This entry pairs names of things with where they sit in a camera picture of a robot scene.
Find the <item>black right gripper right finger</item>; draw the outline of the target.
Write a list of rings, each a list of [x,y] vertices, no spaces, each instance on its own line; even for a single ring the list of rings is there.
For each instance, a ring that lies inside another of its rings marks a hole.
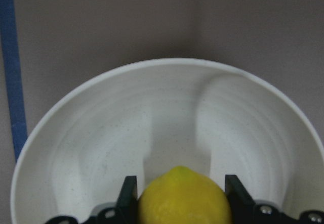
[[[303,211],[293,218],[270,202],[254,200],[235,174],[225,176],[225,194],[234,223],[323,223],[322,211]]]

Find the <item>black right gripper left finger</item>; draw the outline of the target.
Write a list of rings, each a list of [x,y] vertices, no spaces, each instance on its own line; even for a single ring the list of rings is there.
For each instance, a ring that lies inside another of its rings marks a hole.
[[[136,223],[137,177],[126,176],[116,202],[97,205],[83,223]]]

